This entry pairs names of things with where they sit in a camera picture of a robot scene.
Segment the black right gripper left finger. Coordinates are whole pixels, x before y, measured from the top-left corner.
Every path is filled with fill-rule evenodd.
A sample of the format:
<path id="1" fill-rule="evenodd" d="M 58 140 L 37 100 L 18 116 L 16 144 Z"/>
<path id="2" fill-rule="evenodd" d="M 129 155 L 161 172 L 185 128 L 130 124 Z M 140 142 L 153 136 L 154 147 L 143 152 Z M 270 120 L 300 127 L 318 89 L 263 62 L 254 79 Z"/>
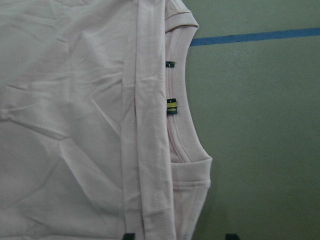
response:
<path id="1" fill-rule="evenodd" d="M 136 239 L 136 234 L 135 233 L 125 233 L 124 234 L 124 240 L 135 240 Z"/>

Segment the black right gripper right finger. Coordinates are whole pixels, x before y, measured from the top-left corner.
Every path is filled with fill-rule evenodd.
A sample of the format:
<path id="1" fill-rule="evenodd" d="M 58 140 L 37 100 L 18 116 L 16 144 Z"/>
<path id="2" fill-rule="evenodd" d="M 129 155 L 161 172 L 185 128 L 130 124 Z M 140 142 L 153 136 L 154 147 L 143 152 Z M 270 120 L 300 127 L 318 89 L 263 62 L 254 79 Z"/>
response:
<path id="1" fill-rule="evenodd" d="M 236 233 L 226 233 L 225 240 L 241 240 L 241 238 Z"/>

